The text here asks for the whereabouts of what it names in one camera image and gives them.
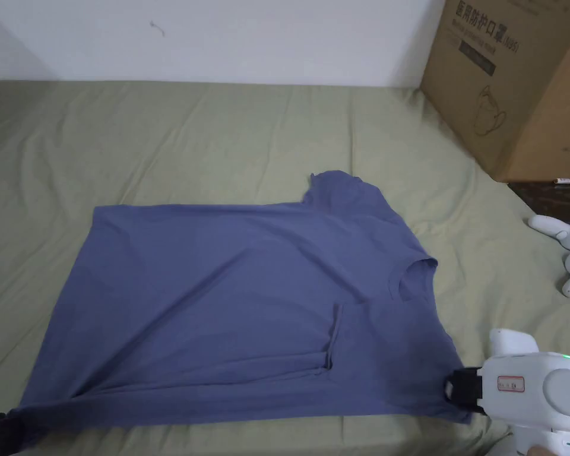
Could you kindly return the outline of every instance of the bed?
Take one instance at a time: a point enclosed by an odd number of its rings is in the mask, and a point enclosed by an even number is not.
[[[0,411],[23,394],[94,206],[298,201],[334,169],[380,187],[438,259],[439,317],[466,365],[493,327],[570,353],[565,251],[417,90],[0,81]],[[455,455],[505,432],[479,416],[334,416],[56,433],[30,452]]]

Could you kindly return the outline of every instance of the sticker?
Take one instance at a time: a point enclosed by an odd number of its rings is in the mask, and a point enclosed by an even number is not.
[[[523,377],[515,376],[499,376],[498,377],[498,391],[510,391],[512,393],[523,393],[526,390],[526,383]]]

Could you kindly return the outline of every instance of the blue t-shirt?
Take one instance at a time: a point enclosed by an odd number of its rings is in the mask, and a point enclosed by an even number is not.
[[[311,177],[300,203],[108,206],[20,407],[50,429],[407,413],[464,422],[437,262],[379,189]]]

